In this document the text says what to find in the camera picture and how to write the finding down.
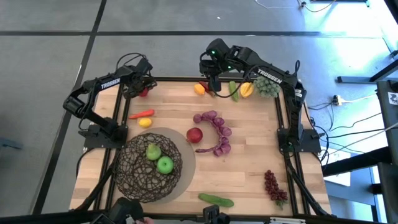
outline yellow fruit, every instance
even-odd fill
[[[142,118],[139,120],[138,124],[143,128],[148,128],[152,124],[152,120],[149,118]]]
[[[241,86],[241,95],[243,98],[250,96],[254,91],[253,83],[243,83]]]
[[[195,90],[195,93],[197,93],[197,95],[205,94],[205,87],[203,87],[201,84],[194,85],[193,89]]]

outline red grapes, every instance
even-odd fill
[[[287,203],[287,192],[279,189],[275,174],[271,172],[271,170],[268,170],[265,173],[264,178],[266,180],[264,182],[266,185],[266,191],[271,196],[271,200],[274,200],[280,209],[283,209],[283,204]]]

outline wooden tabletop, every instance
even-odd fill
[[[208,148],[217,143],[214,129],[210,124],[195,124],[192,120],[196,113],[215,110],[226,126],[232,129],[229,137],[231,152],[215,157],[213,153],[195,154],[196,168],[188,189],[175,200],[166,204],[142,204],[146,213],[201,214],[208,203],[198,199],[199,193],[218,195],[234,201],[231,208],[221,208],[230,215],[291,215],[289,203],[281,210],[271,201],[264,186],[264,173],[275,173],[279,187],[288,191],[285,164],[278,150],[276,130],[279,127],[274,99],[261,98],[257,94],[249,98],[240,98],[234,102],[231,98],[212,98],[210,95],[198,96],[193,91],[193,82],[158,82],[145,98],[134,98],[129,113],[154,109],[151,117],[152,128],[168,127],[185,135],[188,129],[196,126],[202,129],[204,137],[193,148]],[[228,94],[228,84],[223,83],[222,95]],[[118,86],[102,91],[98,95],[95,112],[100,116],[112,116]],[[282,112],[287,126],[287,115],[281,95]],[[138,120],[128,120],[129,141],[141,133]],[[302,116],[303,125],[308,128],[306,116]],[[326,187],[319,161],[311,153],[300,153],[305,183],[315,200],[327,212],[330,211]],[[98,183],[104,149],[95,149],[82,160],[70,208],[79,206]],[[101,200],[104,208],[108,185],[105,186]],[[299,212],[303,213],[299,188],[295,186]],[[115,187],[113,200],[123,195]]]

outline wire basket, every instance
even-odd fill
[[[148,160],[146,149],[150,143],[161,148],[161,156],[169,156],[173,160],[171,173],[161,174],[156,169],[157,161]],[[115,183],[125,197],[146,203],[171,193],[180,180],[181,170],[181,154],[174,142],[161,134],[147,133],[132,138],[120,151],[113,173]]]

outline concrete floor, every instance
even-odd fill
[[[100,0],[0,0],[0,31],[91,31]],[[375,85],[342,85],[337,76],[371,76],[392,62],[382,38],[380,22],[363,2],[336,3],[311,13],[297,9],[296,1],[114,0],[108,1],[99,31],[234,30],[318,31],[331,37],[224,36],[229,45],[248,46],[281,69],[294,69],[308,90],[308,105],[330,101],[333,95],[351,100],[370,95]],[[311,6],[322,8],[325,3]],[[101,36],[96,37],[84,80],[112,72],[117,59],[129,52],[146,54],[154,76],[197,76],[198,56],[215,36]],[[50,154],[70,92],[88,42],[88,36],[0,36],[0,136],[23,143],[20,151],[0,149],[0,217],[28,214],[39,179]],[[379,112],[377,98],[335,108],[335,126]],[[318,125],[329,127],[327,110],[311,113]],[[330,135],[382,127],[364,122]],[[72,118],[50,186],[44,212],[66,211],[75,184],[75,166],[83,138]],[[355,138],[337,139],[348,144]],[[385,136],[352,147],[369,151],[386,144]],[[332,202],[332,210],[345,217]]]

